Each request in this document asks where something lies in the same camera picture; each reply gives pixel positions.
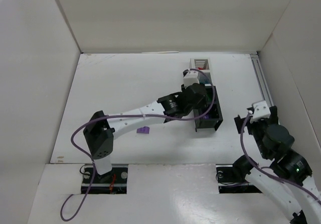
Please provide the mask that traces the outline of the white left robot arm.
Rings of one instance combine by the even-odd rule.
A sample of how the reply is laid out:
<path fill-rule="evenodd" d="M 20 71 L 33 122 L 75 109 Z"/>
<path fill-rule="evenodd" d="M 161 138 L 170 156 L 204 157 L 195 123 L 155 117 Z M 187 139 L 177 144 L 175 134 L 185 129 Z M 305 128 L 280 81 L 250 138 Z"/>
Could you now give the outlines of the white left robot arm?
<path fill-rule="evenodd" d="M 107 115 L 103 111 L 96 112 L 90 124 L 83 130 L 87 146 L 94 160 L 96 173 L 100 179 L 111 175 L 110 155 L 113 142 L 120 136 L 136 129 L 169 121 L 182 121 L 198 107 L 207 104 L 207 93 L 204 85 L 194 83 L 180 92 L 159 98 L 143 107 L 120 113 L 117 116 Z"/>

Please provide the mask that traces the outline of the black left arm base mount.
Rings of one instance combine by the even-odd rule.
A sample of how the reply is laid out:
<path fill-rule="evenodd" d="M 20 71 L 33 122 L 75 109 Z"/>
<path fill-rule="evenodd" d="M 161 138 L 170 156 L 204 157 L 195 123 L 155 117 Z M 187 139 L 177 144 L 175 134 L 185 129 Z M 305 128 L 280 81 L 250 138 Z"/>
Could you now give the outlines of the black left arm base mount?
<path fill-rule="evenodd" d="M 93 167 L 83 165 L 79 170 L 82 175 L 81 193 L 85 194 L 90 184 Z M 127 194 L 128 165 L 113 165 L 111 172 L 95 174 L 89 194 Z"/>

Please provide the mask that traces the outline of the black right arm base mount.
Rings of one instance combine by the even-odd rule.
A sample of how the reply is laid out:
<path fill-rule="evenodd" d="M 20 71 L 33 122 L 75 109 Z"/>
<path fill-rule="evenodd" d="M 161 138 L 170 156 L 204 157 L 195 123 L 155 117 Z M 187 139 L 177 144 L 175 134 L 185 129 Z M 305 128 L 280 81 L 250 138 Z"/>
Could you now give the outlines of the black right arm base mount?
<path fill-rule="evenodd" d="M 216 180 L 220 194 L 261 193 L 253 184 L 245 180 L 253 166 L 243 155 L 233 164 L 217 164 Z"/>

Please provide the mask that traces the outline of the purple rounded lego brick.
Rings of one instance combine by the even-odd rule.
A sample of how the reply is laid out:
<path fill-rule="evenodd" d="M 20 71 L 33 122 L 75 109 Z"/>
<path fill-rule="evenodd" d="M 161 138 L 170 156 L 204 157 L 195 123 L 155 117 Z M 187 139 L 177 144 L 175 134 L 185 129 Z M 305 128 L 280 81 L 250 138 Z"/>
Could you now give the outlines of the purple rounded lego brick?
<path fill-rule="evenodd" d="M 138 129 L 136 130 L 136 132 L 137 132 L 138 134 L 149 134 L 150 128 L 147 127 L 147 126 L 145 126 L 145 127 L 142 127 L 142 128 L 138 128 Z"/>

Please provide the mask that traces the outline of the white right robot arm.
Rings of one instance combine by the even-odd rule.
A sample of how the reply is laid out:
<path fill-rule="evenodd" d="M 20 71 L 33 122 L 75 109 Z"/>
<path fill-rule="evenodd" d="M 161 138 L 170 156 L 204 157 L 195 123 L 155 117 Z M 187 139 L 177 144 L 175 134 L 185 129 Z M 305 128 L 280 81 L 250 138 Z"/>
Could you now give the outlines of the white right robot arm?
<path fill-rule="evenodd" d="M 243 156 L 233 163 L 235 175 L 267 196 L 290 223 L 320 223 L 320 191 L 307 160 L 292 149 L 295 141 L 279 123 L 277 107 L 253 103 L 245 118 L 234 118 L 238 133 L 252 135 L 269 167 L 260 167 L 240 140 Z"/>

